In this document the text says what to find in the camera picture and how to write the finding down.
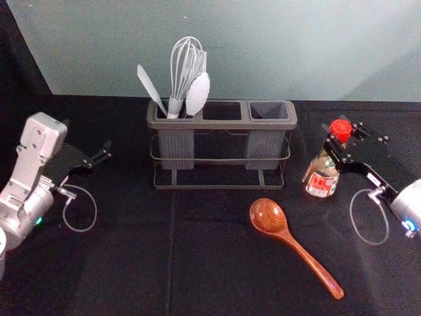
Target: black tablecloth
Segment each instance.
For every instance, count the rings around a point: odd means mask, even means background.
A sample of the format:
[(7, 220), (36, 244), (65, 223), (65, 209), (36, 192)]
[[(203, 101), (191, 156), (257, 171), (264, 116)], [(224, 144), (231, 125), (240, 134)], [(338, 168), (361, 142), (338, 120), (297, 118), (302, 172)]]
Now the black tablecloth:
[[(67, 229), (64, 199), (58, 197), (24, 243), (7, 253), (0, 315), (421, 314), (421, 239), (405, 238), (388, 213), (389, 240), (380, 247), (361, 242), (348, 208), (353, 194), (369, 185), (356, 175), (341, 175), (328, 201), (311, 199), (300, 183), (322, 145), (320, 125), (339, 115), (390, 135), (398, 159), (421, 177), (421, 104), (295, 101), (299, 125), (283, 190), (157, 191), (147, 101), (39, 96), (1, 107), (2, 185), (24, 121), (36, 111), (69, 118), (66, 140), (86, 153), (112, 140), (114, 156), (88, 177), (69, 182), (95, 196), (94, 229)], [(344, 288), (342, 300), (334, 300), (290, 248), (251, 227), (249, 206), (261, 197), (283, 207), (296, 239)], [(82, 195), (71, 210), (79, 221), (92, 218)], [(375, 207), (360, 202), (356, 216), (363, 233), (382, 237)]]

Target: red bottle cap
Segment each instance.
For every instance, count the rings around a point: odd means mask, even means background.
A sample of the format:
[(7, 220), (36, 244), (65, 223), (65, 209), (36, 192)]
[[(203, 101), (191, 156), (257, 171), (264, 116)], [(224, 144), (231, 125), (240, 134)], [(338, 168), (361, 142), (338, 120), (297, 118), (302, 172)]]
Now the red bottle cap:
[(353, 127), (347, 120), (337, 119), (330, 125), (330, 131), (335, 135), (338, 140), (343, 144), (351, 137)]

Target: brown wooden spoon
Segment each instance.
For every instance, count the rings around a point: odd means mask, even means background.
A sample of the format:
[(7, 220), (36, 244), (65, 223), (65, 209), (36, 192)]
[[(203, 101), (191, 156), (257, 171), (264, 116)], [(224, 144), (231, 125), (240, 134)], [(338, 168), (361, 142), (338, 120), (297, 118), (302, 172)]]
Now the brown wooden spoon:
[(340, 300), (345, 295), (333, 276), (291, 235), (284, 211), (275, 201), (265, 198), (256, 200), (250, 206), (250, 220), (257, 230), (291, 246), (317, 274), (335, 299)]

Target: cable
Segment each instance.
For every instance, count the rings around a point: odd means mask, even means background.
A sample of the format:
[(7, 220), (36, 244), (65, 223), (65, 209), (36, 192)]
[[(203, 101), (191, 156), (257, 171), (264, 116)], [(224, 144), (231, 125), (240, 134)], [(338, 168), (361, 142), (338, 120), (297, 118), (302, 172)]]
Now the cable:
[(70, 230), (73, 230), (74, 232), (87, 232), (87, 231), (89, 231), (92, 227), (93, 227), (93, 225), (95, 225), (95, 223), (97, 222), (97, 215), (98, 215), (98, 207), (97, 207), (97, 203), (95, 202), (95, 199), (93, 198), (93, 196), (87, 191), (87, 190), (85, 190), (85, 189), (83, 189), (83, 188), (81, 188), (81, 187), (79, 187), (79, 186), (75, 186), (75, 185), (73, 185), (73, 184), (64, 184), (63, 186), (67, 186), (67, 187), (69, 187), (69, 188), (75, 188), (75, 189), (79, 189), (79, 190), (81, 190), (81, 191), (83, 191), (83, 192), (85, 192), (91, 199), (92, 199), (92, 203), (93, 203), (93, 207), (94, 207), (94, 209), (95, 209), (95, 213), (94, 213), (94, 216), (93, 216), (93, 221), (92, 221), (92, 224), (90, 224), (90, 226), (89, 227), (87, 227), (87, 228), (84, 228), (84, 229), (77, 229), (77, 228), (74, 228), (72, 225), (70, 225), (69, 223), (68, 223), (68, 221), (67, 221), (67, 219), (66, 219), (66, 210), (67, 210), (67, 207), (68, 207), (68, 205), (70, 204), (70, 202), (71, 202), (71, 199), (68, 199), (67, 201), (66, 201), (66, 204), (64, 205), (64, 208), (63, 208), (63, 212), (62, 212), (62, 216), (63, 216), (63, 221), (64, 221), (64, 223), (66, 224), (66, 226), (70, 229)]
[(358, 230), (358, 228), (357, 228), (357, 226), (356, 226), (356, 224), (355, 224), (355, 221), (354, 221), (354, 215), (353, 215), (353, 205), (354, 205), (354, 201), (355, 201), (355, 198), (356, 198), (359, 194), (361, 194), (361, 193), (363, 193), (363, 192), (371, 192), (371, 190), (370, 190), (370, 189), (362, 189), (362, 190), (359, 190), (356, 194), (354, 194), (354, 196), (353, 196), (353, 198), (352, 198), (352, 200), (351, 200), (351, 204), (349, 204), (349, 216), (350, 216), (350, 218), (351, 218), (351, 222), (352, 222), (352, 224), (353, 224), (353, 226), (354, 226), (355, 232), (357, 233), (358, 237), (359, 237), (359, 238), (360, 238), (363, 242), (365, 242), (366, 244), (369, 244), (369, 245), (371, 245), (371, 246), (380, 246), (380, 245), (384, 244), (384, 243), (385, 243), (385, 241), (389, 238), (389, 221), (387, 220), (386, 213), (385, 213), (385, 211), (384, 211), (384, 209), (383, 209), (383, 207), (382, 207), (382, 205), (381, 205), (381, 204), (378, 204), (378, 205), (379, 205), (380, 211), (382, 212), (383, 219), (384, 219), (384, 223), (385, 223), (385, 226), (386, 226), (386, 233), (385, 233), (384, 238), (383, 238), (383, 240), (382, 240), (382, 241), (380, 241), (380, 242), (371, 242), (370, 240), (367, 240), (366, 238), (362, 237), (362, 235), (361, 235), (361, 233), (359, 232), (359, 230)]

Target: white whisk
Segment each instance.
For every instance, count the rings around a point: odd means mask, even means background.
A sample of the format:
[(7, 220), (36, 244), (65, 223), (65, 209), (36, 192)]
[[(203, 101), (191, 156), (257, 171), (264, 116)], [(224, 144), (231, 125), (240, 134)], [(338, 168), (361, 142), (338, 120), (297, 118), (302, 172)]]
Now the white whisk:
[(187, 36), (180, 39), (171, 52), (171, 97), (168, 103), (168, 118), (178, 118), (183, 98), (192, 81), (206, 71), (207, 53), (200, 41)]

